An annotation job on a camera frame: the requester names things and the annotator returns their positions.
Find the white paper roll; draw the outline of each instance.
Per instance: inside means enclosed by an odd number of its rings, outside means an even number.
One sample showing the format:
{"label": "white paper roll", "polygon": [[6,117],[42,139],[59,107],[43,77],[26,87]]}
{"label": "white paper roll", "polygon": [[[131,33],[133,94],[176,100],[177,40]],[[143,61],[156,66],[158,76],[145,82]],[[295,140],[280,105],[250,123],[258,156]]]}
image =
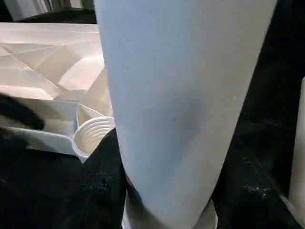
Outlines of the white paper roll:
{"label": "white paper roll", "polygon": [[126,173],[192,228],[224,162],[275,0],[96,0]]}
{"label": "white paper roll", "polygon": [[289,201],[305,222],[305,81],[302,80],[297,119],[294,158],[290,179]]}

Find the white cylinder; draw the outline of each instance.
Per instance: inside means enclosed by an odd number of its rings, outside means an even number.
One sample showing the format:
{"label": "white cylinder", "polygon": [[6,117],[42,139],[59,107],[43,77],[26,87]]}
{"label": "white cylinder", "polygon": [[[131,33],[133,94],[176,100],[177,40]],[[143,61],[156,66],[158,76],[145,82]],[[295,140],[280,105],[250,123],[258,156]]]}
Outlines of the white cylinder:
{"label": "white cylinder", "polygon": [[190,229],[217,182],[275,0],[95,4],[126,174],[155,221]]}
{"label": "white cylinder", "polygon": [[302,80],[299,114],[295,134],[294,158],[290,179],[289,201],[305,222],[305,80]]}

